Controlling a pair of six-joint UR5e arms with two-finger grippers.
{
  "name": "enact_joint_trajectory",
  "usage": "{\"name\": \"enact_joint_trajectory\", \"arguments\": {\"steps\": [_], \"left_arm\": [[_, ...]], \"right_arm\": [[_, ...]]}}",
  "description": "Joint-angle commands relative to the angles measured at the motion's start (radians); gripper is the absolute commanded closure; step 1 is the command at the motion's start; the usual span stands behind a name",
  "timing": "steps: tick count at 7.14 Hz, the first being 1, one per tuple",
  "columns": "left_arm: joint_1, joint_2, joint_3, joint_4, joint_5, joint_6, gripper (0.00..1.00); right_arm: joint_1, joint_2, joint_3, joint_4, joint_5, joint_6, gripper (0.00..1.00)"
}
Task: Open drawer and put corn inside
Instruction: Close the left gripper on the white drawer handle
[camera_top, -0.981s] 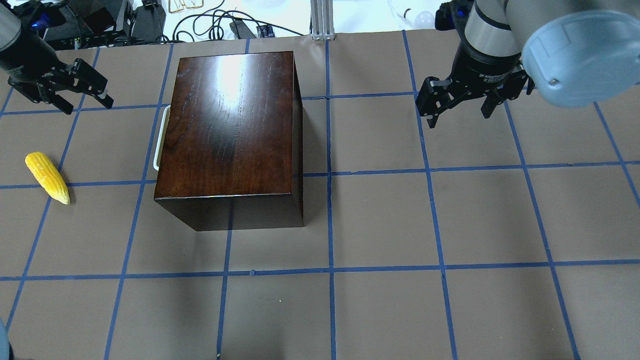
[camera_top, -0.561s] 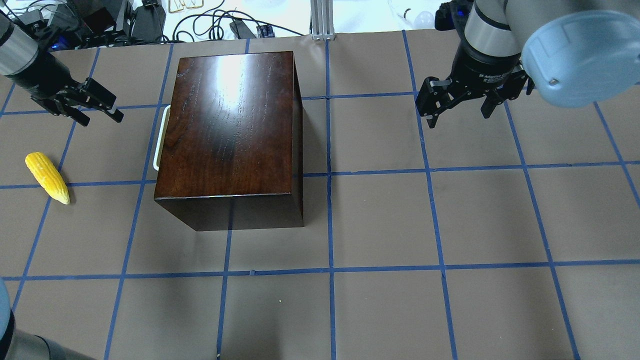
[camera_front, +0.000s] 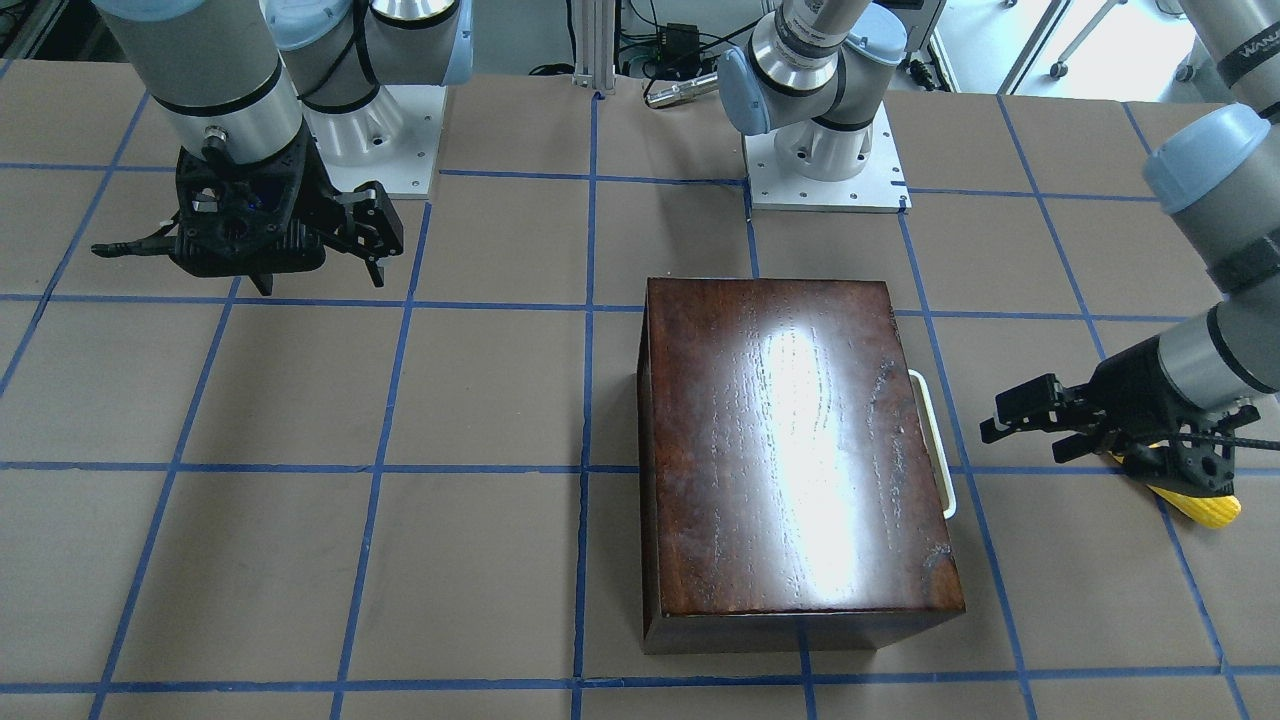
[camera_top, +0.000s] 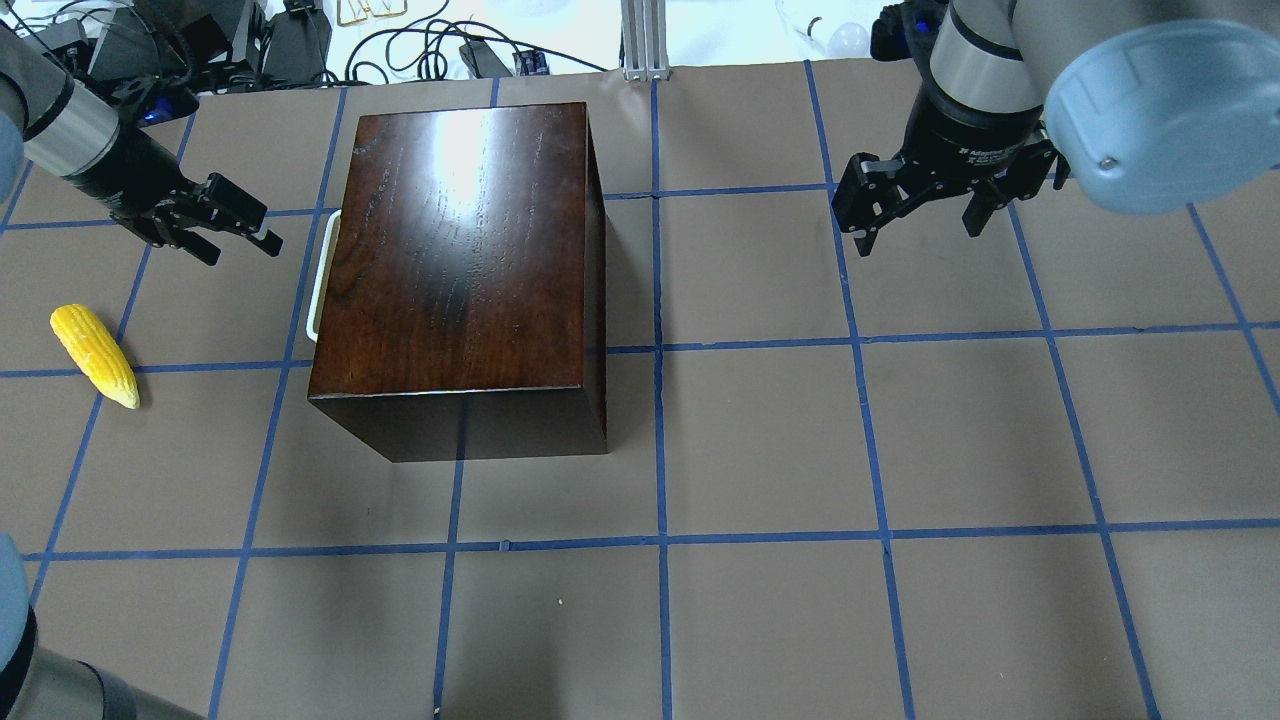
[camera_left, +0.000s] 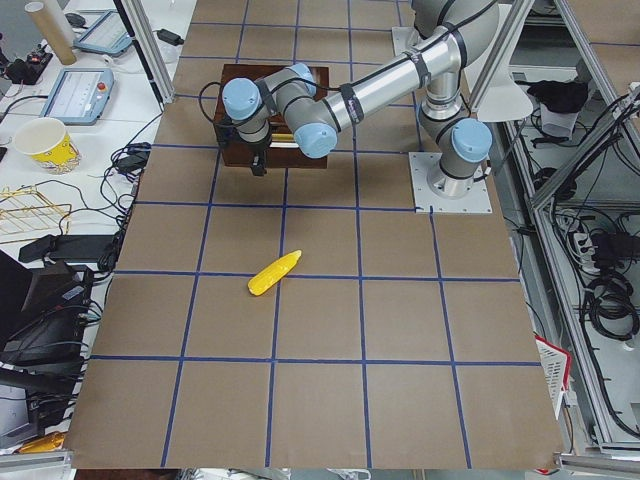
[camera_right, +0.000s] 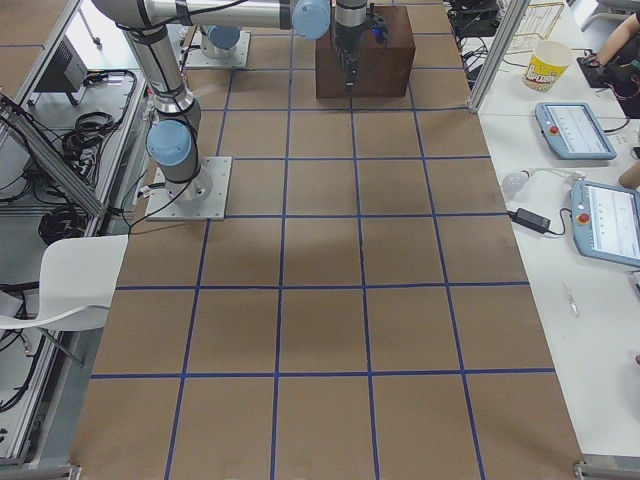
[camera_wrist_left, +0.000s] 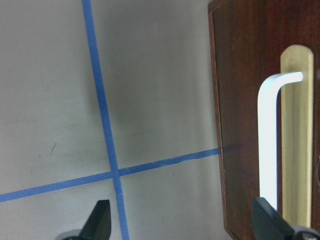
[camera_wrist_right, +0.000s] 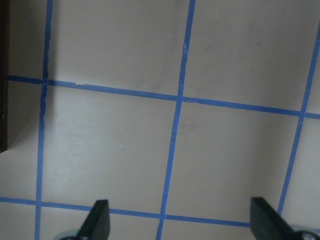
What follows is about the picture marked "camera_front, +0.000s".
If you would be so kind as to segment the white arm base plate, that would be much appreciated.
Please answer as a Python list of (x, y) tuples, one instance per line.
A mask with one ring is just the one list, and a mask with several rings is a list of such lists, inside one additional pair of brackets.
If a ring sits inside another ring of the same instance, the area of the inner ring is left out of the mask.
[(366, 106), (342, 114), (305, 108), (330, 182), (349, 192), (376, 181), (390, 199), (426, 200), (436, 176), (448, 88), (384, 86)]

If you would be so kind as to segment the black gripper near corn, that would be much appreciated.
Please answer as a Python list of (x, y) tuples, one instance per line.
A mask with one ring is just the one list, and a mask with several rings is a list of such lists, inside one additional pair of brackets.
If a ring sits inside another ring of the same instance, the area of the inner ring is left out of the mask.
[(1207, 411), (1184, 400), (1161, 368), (1157, 341), (1146, 340), (1103, 360), (1085, 387), (1043, 374), (997, 395), (993, 416), (980, 423), (980, 439), (992, 445), (1020, 432), (1078, 432), (1052, 443), (1057, 464), (1085, 455), (1120, 457), (1130, 478), (1212, 498), (1235, 493), (1242, 442), (1235, 432), (1258, 419), (1253, 404), (1231, 401)]

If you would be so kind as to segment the grey robot arm near corn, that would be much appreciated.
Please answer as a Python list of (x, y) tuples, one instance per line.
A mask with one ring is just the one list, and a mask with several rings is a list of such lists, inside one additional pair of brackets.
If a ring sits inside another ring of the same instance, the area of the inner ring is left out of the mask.
[(1279, 387), (1279, 9), (1181, 8), (1235, 100), (1156, 149), (1143, 176), (1222, 297), (1106, 359), (1082, 386), (1044, 374), (997, 395), (980, 437), (1056, 432), (1057, 462), (1115, 454), (1147, 486), (1215, 498), (1234, 495), (1235, 452), (1248, 445), (1236, 430)]

